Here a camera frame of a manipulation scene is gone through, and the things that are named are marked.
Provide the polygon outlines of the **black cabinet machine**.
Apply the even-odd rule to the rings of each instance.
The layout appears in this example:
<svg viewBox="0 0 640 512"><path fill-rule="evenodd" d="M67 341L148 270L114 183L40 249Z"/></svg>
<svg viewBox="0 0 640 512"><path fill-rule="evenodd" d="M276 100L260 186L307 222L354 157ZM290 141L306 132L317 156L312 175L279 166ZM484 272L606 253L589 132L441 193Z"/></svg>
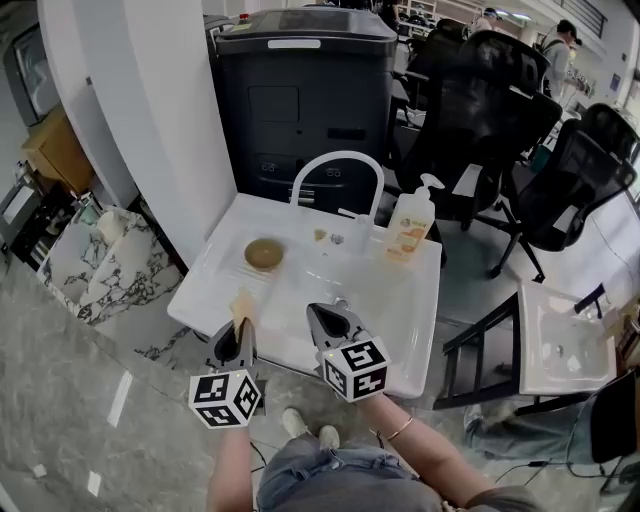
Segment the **black cabinet machine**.
<svg viewBox="0 0 640 512"><path fill-rule="evenodd" d="M239 192L335 213L367 212L377 178L323 154L381 160L396 34L369 11L326 6L262 10L221 31L205 26L215 94Z"/></svg>

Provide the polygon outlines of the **brown bowl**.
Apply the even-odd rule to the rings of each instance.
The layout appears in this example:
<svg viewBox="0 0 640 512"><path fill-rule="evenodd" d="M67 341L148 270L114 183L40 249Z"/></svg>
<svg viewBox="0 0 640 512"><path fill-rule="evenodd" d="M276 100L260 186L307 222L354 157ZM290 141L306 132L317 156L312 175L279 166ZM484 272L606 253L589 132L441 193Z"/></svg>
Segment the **brown bowl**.
<svg viewBox="0 0 640 512"><path fill-rule="evenodd" d="M284 254L284 245L271 238L255 239L244 249L245 261L260 272L269 272L277 268Z"/></svg>

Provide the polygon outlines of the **black faucet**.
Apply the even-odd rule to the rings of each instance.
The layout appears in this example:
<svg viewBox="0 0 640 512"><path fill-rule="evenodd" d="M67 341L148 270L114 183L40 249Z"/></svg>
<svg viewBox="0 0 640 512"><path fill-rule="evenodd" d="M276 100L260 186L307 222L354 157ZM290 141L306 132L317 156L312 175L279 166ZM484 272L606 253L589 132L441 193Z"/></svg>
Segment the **black faucet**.
<svg viewBox="0 0 640 512"><path fill-rule="evenodd" d="M580 314L582 312L591 311L595 312L598 319L602 319L603 313L599 300L605 294L604 284L600 283L592 292L574 305L574 312L576 314Z"/></svg>

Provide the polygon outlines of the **wooden cabinet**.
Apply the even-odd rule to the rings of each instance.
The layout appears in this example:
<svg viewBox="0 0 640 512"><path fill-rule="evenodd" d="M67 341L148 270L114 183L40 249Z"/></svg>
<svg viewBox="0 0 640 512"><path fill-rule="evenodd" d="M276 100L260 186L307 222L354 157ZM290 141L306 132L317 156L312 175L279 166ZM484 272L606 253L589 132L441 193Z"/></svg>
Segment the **wooden cabinet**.
<svg viewBox="0 0 640 512"><path fill-rule="evenodd" d="M94 169L61 104L56 105L22 145L30 165L77 195L87 192Z"/></svg>

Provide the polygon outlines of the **cream cup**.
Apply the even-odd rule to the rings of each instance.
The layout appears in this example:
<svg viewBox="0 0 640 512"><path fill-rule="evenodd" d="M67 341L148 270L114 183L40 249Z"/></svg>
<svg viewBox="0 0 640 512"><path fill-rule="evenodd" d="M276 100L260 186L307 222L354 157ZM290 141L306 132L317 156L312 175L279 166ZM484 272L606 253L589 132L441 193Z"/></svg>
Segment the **cream cup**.
<svg viewBox="0 0 640 512"><path fill-rule="evenodd" d="M97 222L97 229L109 247L113 246L122 236L125 226L125 219L112 210L106 211Z"/></svg>

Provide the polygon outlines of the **grey monitor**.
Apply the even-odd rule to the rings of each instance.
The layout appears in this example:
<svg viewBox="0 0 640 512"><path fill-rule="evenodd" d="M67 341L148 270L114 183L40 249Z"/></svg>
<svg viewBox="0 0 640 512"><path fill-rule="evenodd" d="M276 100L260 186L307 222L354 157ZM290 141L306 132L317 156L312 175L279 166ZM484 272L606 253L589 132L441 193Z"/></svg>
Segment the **grey monitor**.
<svg viewBox="0 0 640 512"><path fill-rule="evenodd" d="M41 123L60 97L49 67L40 24L9 40L3 64L10 91L27 128Z"/></svg>

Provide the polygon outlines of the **black shelf rack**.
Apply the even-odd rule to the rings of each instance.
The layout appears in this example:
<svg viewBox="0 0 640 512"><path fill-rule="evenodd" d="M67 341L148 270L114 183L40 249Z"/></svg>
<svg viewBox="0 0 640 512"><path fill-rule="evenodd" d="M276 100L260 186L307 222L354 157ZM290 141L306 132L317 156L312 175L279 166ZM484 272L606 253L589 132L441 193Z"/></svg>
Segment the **black shelf rack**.
<svg viewBox="0 0 640 512"><path fill-rule="evenodd" d="M0 248L37 272L76 213L74 203L59 182L44 195L14 186L0 201Z"/></svg>

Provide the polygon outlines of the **person's left forearm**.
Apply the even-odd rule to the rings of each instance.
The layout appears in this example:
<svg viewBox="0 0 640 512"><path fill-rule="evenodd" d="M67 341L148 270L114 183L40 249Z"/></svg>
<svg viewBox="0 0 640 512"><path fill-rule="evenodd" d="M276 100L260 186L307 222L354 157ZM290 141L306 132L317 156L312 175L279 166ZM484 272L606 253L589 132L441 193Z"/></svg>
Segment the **person's left forearm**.
<svg viewBox="0 0 640 512"><path fill-rule="evenodd" d="M207 488L206 512L253 512L251 444L246 427L222 431Z"/></svg>

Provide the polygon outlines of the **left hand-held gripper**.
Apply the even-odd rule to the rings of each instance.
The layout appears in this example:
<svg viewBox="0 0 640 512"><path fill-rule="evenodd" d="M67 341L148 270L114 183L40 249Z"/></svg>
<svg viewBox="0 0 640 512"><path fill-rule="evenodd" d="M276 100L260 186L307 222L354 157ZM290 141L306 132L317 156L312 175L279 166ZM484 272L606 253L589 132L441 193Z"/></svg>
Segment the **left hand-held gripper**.
<svg viewBox="0 0 640 512"><path fill-rule="evenodd" d="M208 429L247 427L255 416L266 414L265 380L256 379L255 328L244 319L239 342L233 322L227 322L208 340L211 361L228 362L220 369L190 377L188 405Z"/></svg>

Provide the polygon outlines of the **person's white left shoe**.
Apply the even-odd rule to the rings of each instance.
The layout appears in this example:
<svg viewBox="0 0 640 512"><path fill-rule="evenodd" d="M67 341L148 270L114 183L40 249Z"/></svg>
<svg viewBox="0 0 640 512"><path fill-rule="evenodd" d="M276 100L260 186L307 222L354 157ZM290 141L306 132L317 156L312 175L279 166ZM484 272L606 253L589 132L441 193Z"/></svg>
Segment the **person's white left shoe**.
<svg viewBox="0 0 640 512"><path fill-rule="evenodd" d="M281 421L286 433L291 439L309 433L308 426L295 408L286 408L282 413Z"/></svg>

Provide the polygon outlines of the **white arched faucet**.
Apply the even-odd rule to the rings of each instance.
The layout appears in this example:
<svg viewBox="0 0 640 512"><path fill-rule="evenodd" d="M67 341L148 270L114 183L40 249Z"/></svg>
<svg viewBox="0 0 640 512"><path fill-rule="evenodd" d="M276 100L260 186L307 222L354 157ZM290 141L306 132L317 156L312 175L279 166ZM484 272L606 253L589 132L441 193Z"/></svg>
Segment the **white arched faucet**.
<svg viewBox="0 0 640 512"><path fill-rule="evenodd" d="M368 214L366 215L355 214L354 212L351 212L345 209L339 210L339 213L341 215L354 219L356 221L356 224L359 225L359 228L357 229L356 234L353 238L354 252L357 254L363 254L367 249L368 241L374 228L375 216L378 211L378 207L380 204L380 200L382 197L384 184L385 184L384 182L385 177L382 171L382 167L372 157L358 151L338 150L338 151L332 151L332 152L322 154L312 159L310 162L304 165L302 169L298 172L293 182L289 204L293 208L298 208L300 191L305 178L312 171L314 171L316 168L320 167L321 165L332 162L332 161L336 161L336 160L353 160L353 161L364 163L367 166L369 166L376 175L376 179L377 179L376 188L373 195L371 208Z"/></svg>

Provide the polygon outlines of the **yellow sponge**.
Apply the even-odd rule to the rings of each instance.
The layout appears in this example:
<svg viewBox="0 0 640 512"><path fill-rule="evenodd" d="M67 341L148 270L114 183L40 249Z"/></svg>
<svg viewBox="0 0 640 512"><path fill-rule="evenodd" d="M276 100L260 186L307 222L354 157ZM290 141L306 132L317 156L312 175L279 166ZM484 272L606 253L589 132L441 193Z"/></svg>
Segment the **yellow sponge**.
<svg viewBox="0 0 640 512"><path fill-rule="evenodd" d="M252 324L256 322L255 301L251 293L244 287L240 287L235 299L229 305L235 333L238 334L245 319Z"/></svg>

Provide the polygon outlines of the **person's right forearm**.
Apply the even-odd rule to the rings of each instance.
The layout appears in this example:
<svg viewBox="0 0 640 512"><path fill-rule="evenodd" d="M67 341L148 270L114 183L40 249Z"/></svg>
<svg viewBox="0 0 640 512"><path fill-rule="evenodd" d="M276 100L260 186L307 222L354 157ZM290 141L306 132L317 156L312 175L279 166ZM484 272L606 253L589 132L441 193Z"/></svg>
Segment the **person's right forearm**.
<svg viewBox="0 0 640 512"><path fill-rule="evenodd" d="M472 467L443 435L413 418L383 394L358 402L370 425L441 497L467 507L496 485Z"/></svg>

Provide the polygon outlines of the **orange label soap bottle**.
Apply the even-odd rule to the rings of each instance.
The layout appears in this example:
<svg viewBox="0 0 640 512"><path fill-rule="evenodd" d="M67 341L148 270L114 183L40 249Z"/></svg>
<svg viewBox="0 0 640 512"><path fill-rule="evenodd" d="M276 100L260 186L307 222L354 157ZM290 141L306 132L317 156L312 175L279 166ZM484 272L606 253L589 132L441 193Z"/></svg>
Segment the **orange label soap bottle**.
<svg viewBox="0 0 640 512"><path fill-rule="evenodd" d="M391 261L410 262L435 221L435 204L431 188L444 189L431 174L420 176L422 185L413 193L402 193L395 205L387 228L384 255Z"/></svg>

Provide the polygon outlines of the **black metal stand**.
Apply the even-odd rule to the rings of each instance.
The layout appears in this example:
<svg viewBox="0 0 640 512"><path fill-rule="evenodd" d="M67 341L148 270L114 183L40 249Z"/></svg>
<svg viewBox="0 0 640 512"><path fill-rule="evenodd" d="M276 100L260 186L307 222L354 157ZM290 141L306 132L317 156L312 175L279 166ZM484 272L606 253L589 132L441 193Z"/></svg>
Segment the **black metal stand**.
<svg viewBox="0 0 640 512"><path fill-rule="evenodd" d="M433 409L446 410L519 394L522 342L518 295L447 341L444 382Z"/></svg>

